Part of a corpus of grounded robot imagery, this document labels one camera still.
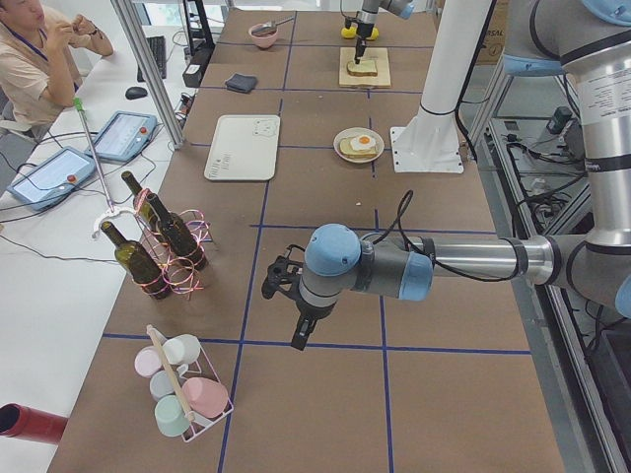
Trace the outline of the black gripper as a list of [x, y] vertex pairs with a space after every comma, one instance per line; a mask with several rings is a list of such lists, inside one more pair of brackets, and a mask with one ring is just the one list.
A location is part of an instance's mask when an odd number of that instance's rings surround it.
[[374, 23], [366, 23], [363, 21], [356, 22], [356, 45], [354, 53], [354, 63], [359, 64], [364, 57], [366, 50], [366, 42], [373, 41], [376, 36], [376, 27]]
[[304, 350], [307, 347], [311, 333], [316, 328], [316, 323], [325, 318], [325, 308], [311, 304], [299, 304], [299, 321], [297, 329], [293, 334], [291, 346], [295, 349]]

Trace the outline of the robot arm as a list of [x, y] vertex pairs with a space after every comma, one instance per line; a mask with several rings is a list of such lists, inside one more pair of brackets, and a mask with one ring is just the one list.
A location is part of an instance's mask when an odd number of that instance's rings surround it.
[[380, 9], [386, 10], [399, 18], [407, 20], [413, 10], [414, 3], [409, 0], [364, 0], [361, 9], [356, 16], [350, 20], [356, 25], [356, 46], [354, 62], [359, 64], [366, 50], [366, 42], [372, 35], [378, 12]]
[[359, 236], [327, 224], [291, 272], [300, 316], [292, 346], [304, 349], [344, 291], [421, 301], [436, 275], [484, 283], [523, 277], [569, 289], [622, 317], [630, 314], [630, 5], [626, 1], [515, 1], [503, 65], [512, 76], [563, 75], [575, 93], [547, 122], [574, 126], [580, 149], [541, 152], [504, 141], [519, 195], [537, 233], [527, 239], [448, 242], [408, 236], [400, 221]]

